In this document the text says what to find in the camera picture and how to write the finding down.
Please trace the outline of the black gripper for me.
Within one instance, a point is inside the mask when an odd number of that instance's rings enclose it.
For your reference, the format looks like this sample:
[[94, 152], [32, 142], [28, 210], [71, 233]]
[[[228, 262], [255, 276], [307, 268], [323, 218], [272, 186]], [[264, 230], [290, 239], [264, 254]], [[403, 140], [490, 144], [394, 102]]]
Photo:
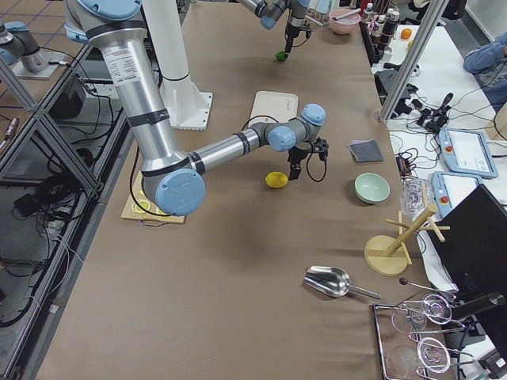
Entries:
[[297, 181], [301, 174], [301, 162], [307, 158], [312, 152], [312, 145], [307, 145], [303, 148], [294, 146], [288, 151], [288, 163], [290, 172], [288, 179], [290, 181]]
[[296, 39], [301, 32], [306, 32], [306, 20], [305, 16], [291, 15], [288, 17], [288, 22], [285, 28], [285, 46], [284, 53], [290, 54], [294, 39]]

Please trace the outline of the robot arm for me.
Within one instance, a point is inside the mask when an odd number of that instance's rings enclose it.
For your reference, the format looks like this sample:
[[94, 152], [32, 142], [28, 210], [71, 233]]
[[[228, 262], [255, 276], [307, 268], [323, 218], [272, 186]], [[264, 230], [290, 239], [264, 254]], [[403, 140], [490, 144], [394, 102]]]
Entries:
[[276, 54], [276, 59], [284, 61], [292, 51], [294, 39], [301, 32], [305, 33], [306, 39], [303, 44], [311, 37], [311, 26], [306, 22], [309, 1], [300, 0], [276, 0], [276, 1], [258, 1], [258, 0], [239, 0], [238, 3], [245, 6], [254, 13], [265, 29], [272, 29], [279, 21], [285, 11], [289, 12], [288, 21], [285, 26], [284, 38], [285, 47], [283, 51]]
[[206, 171], [262, 146], [287, 151], [297, 167], [325, 123], [324, 108], [308, 104], [286, 122], [247, 123], [225, 139], [184, 151], [173, 124], [204, 115], [211, 94], [189, 77], [177, 4], [68, 1], [66, 30], [70, 39], [101, 52], [143, 156], [143, 191], [168, 215], [188, 215], [202, 204]]

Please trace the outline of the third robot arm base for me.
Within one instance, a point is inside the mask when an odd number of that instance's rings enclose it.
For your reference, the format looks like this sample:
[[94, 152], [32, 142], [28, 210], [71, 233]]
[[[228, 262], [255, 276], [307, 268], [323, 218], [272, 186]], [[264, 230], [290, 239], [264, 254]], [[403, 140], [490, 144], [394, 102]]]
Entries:
[[48, 80], [56, 70], [28, 26], [20, 21], [1, 21], [1, 59], [22, 79]]

